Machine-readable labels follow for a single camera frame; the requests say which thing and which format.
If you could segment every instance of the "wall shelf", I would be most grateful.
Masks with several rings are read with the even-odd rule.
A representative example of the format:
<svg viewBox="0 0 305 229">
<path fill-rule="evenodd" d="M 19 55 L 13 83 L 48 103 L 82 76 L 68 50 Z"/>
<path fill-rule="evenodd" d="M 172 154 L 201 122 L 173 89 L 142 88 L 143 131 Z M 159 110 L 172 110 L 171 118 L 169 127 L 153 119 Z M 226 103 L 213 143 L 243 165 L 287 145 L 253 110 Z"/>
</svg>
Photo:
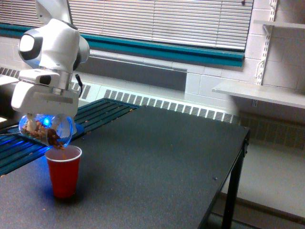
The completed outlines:
<svg viewBox="0 0 305 229">
<path fill-rule="evenodd" d="M 291 29 L 304 29 L 305 24 L 295 24 L 295 23 L 287 23 L 287 22 L 277 22 L 277 21 L 261 21 L 261 20 L 254 20 L 256 24 L 262 24 L 264 26 L 275 26 L 280 28 L 291 28 Z"/>
<path fill-rule="evenodd" d="M 212 91 L 305 109 L 305 94 L 295 90 L 226 80 L 214 87 Z"/>
<path fill-rule="evenodd" d="M 0 74 L 0 86 L 10 84 L 10 83 L 16 83 L 19 80 L 10 76 L 5 76 Z"/>
</svg>

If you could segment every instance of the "red plastic cup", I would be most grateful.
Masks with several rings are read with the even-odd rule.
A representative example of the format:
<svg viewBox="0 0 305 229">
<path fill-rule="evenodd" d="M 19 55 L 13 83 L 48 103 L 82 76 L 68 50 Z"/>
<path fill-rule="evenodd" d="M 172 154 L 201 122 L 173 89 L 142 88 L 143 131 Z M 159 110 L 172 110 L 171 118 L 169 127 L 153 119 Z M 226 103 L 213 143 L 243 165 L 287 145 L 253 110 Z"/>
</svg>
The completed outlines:
<svg viewBox="0 0 305 229">
<path fill-rule="evenodd" d="M 81 149 L 71 145 L 64 150 L 51 148 L 45 156 L 49 165 L 54 196 L 71 197 L 76 191 Z"/>
</svg>

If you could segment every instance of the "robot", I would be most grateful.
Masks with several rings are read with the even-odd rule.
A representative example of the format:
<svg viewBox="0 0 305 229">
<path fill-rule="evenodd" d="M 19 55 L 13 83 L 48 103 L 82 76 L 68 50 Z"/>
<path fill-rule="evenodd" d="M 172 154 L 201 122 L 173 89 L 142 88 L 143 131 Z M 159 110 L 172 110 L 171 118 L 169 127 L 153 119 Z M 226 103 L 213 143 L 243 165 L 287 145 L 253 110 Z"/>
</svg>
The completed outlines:
<svg viewBox="0 0 305 229">
<path fill-rule="evenodd" d="M 19 43 L 20 57 L 33 69 L 20 71 L 11 101 L 15 111 L 27 114 L 30 129 L 36 128 L 37 114 L 73 120 L 79 95 L 71 90 L 72 73 L 90 52 L 72 23 L 68 0 L 36 0 L 36 12 L 45 25 L 25 32 Z"/>
</svg>

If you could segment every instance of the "window blinds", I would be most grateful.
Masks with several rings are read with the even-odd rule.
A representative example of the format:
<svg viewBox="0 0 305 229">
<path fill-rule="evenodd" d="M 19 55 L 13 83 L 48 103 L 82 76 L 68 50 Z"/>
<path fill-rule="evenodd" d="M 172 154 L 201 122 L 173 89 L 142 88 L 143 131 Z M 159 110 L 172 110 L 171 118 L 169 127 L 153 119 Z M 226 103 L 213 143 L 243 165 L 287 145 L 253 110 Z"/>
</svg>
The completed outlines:
<svg viewBox="0 0 305 229">
<path fill-rule="evenodd" d="M 35 0 L 0 0 L 0 23 L 40 27 Z"/>
<path fill-rule="evenodd" d="M 0 0 L 0 22 L 40 26 L 34 0 Z M 83 33 L 244 50 L 253 0 L 69 0 Z"/>
</svg>

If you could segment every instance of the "cable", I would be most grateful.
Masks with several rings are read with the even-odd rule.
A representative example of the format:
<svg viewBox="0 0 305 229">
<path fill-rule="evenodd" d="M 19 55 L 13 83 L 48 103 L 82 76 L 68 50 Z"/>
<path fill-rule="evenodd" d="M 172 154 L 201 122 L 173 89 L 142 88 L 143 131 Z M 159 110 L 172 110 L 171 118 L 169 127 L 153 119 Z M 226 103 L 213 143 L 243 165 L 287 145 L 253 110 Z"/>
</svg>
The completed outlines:
<svg viewBox="0 0 305 229">
<path fill-rule="evenodd" d="M 75 75 L 75 78 L 76 78 L 76 80 L 77 80 L 77 82 L 78 82 L 78 85 L 81 87 L 81 93 L 79 94 L 79 98 L 80 98 L 80 96 L 81 96 L 81 94 L 82 94 L 82 82 L 81 82 L 81 77 L 80 77 L 80 75 L 78 75 L 78 74 L 76 74 Z"/>
</svg>

